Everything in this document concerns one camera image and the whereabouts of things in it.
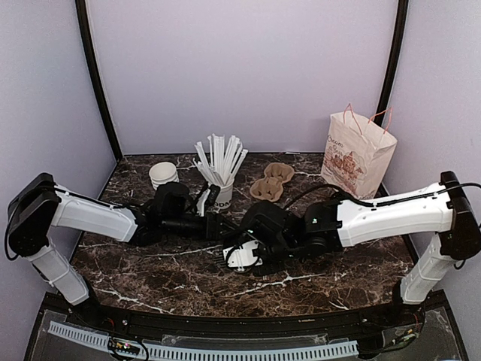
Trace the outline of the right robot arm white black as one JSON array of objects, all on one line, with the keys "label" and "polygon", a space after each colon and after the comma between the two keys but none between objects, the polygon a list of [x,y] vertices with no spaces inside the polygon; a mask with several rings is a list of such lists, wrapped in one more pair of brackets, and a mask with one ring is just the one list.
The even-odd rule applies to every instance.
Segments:
[{"label": "right robot arm white black", "polygon": [[273,265],[309,259],[378,238],[433,232],[428,249],[396,288],[383,319],[400,326],[424,302],[449,267],[480,252],[480,227],[463,184],[451,171],[420,190],[361,201],[340,191],[333,199],[309,205],[298,217],[262,201],[246,212],[242,227],[248,242],[231,264]]}]

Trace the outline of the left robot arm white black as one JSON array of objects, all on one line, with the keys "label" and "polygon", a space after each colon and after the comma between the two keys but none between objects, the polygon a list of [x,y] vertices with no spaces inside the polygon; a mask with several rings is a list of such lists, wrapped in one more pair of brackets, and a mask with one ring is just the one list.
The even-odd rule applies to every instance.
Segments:
[{"label": "left robot arm white black", "polygon": [[221,241],[237,226],[210,212],[220,188],[205,184],[196,197],[188,186],[168,182],[156,188],[142,205],[112,204],[91,199],[58,185],[51,174],[41,173],[8,206],[5,254],[10,261],[24,257],[65,300],[77,306],[77,316],[90,328],[106,321],[94,293],[48,236],[52,227],[66,227],[107,236],[144,247],[164,235]]}]

